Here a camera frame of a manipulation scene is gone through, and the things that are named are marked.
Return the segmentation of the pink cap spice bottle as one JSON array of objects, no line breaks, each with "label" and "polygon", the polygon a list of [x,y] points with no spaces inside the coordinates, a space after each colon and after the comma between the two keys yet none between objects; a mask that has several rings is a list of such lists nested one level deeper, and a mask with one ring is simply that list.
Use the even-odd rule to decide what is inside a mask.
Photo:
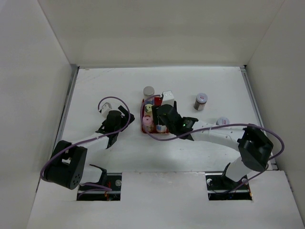
[{"label": "pink cap spice bottle", "polygon": [[146,128],[149,133],[153,131],[153,118],[150,116],[144,116],[142,118],[143,128]]}]

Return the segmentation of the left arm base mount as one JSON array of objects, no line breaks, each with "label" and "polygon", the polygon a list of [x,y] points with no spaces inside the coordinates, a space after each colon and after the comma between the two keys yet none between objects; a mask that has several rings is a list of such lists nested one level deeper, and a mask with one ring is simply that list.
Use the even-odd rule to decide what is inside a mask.
[{"label": "left arm base mount", "polygon": [[90,164],[84,170],[76,200],[119,201],[121,189],[121,173],[108,173],[105,168]]}]

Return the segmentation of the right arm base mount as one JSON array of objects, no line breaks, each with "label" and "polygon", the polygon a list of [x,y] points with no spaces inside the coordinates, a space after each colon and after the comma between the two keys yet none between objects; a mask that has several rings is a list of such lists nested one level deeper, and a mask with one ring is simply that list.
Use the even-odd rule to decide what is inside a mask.
[{"label": "right arm base mount", "polygon": [[210,201],[252,200],[249,184],[241,186],[242,182],[247,180],[247,176],[234,182],[221,173],[206,173],[205,180]]}]

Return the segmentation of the silver cap blue label bottle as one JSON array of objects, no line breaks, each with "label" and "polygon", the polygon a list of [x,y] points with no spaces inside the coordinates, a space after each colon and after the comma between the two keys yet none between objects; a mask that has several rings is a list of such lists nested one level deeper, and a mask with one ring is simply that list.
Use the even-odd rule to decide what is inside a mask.
[{"label": "silver cap blue label bottle", "polygon": [[161,125],[161,124],[156,125],[157,133],[166,133],[166,130],[167,128],[165,125]]}]

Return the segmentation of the blue label white bead bottle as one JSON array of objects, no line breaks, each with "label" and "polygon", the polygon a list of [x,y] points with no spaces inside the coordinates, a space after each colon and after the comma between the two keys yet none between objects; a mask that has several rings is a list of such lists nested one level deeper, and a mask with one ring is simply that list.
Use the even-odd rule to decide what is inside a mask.
[{"label": "blue label white bead bottle", "polygon": [[154,88],[152,86],[146,86],[143,89],[143,99],[146,100],[144,104],[151,104],[154,105],[154,97],[148,99],[148,97],[154,95]]}]

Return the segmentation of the yellow cap spice bottle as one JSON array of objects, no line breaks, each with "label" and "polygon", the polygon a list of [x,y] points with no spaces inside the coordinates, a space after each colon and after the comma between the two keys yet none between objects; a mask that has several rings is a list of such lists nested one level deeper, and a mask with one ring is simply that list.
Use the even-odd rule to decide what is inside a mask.
[{"label": "yellow cap spice bottle", "polygon": [[153,105],[152,104],[146,104],[144,106],[144,116],[153,116],[153,110],[152,110]]}]

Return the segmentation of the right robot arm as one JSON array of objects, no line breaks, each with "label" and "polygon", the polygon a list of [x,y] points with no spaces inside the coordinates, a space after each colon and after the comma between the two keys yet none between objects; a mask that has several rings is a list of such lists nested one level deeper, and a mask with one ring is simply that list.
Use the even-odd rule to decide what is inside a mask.
[{"label": "right robot arm", "polygon": [[176,137],[190,141],[205,141],[239,152],[240,156],[226,165],[221,183],[231,189],[246,175],[264,172],[273,150],[273,143],[254,126],[246,125],[240,129],[237,126],[213,125],[193,117],[181,117],[176,107],[169,104],[161,105],[153,110],[157,119]]}]

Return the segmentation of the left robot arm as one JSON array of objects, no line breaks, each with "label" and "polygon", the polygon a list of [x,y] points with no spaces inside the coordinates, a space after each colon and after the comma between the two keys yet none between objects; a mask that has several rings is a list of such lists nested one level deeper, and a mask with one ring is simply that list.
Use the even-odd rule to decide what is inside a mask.
[{"label": "left robot arm", "polygon": [[67,189],[75,189],[82,180],[88,155],[106,150],[117,141],[118,135],[134,121],[128,107],[110,110],[101,127],[91,136],[72,143],[59,141],[49,161],[41,169],[42,180]]}]

